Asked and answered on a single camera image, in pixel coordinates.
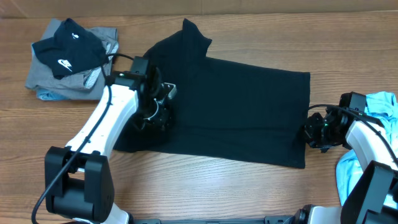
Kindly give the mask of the black t-shirt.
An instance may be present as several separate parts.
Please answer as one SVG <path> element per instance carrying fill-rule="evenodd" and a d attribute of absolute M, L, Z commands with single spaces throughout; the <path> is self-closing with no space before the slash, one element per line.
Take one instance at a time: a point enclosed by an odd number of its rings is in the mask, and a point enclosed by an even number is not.
<path fill-rule="evenodd" d="M 303 169 L 310 74 L 209 58 L 211 40 L 184 20 L 182 29 L 145 58 L 177 87 L 172 128 L 137 131 L 128 124 L 115 149 L 210 156 Z"/>

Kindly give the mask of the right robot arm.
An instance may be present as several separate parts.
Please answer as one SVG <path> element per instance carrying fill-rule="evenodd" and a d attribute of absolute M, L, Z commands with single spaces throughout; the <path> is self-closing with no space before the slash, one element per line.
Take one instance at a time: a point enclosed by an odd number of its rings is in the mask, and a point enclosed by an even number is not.
<path fill-rule="evenodd" d="M 397 223 L 397 157 L 385 137 L 382 122 L 365 113 L 366 97 L 351 92 L 337 106 L 325 105 L 326 115 L 314 113 L 301 130 L 305 142 L 321 152 L 342 145 L 352 149 L 363 174 L 340 207 L 306 205 L 287 223 Z"/>

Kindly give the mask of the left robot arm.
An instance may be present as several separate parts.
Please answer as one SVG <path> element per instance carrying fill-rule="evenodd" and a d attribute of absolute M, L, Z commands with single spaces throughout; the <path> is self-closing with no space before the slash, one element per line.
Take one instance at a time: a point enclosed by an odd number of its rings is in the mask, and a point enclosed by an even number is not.
<path fill-rule="evenodd" d="M 177 87 L 164 83 L 148 59 L 131 60 L 128 71 L 105 77 L 100 102 L 79 133 L 65 147 L 47 151 L 45 190 L 32 211 L 33 223 L 41 203 L 72 223 L 133 223 L 114 202 L 109 158 L 125 128 L 133 130 L 140 146 L 167 137 Z"/>

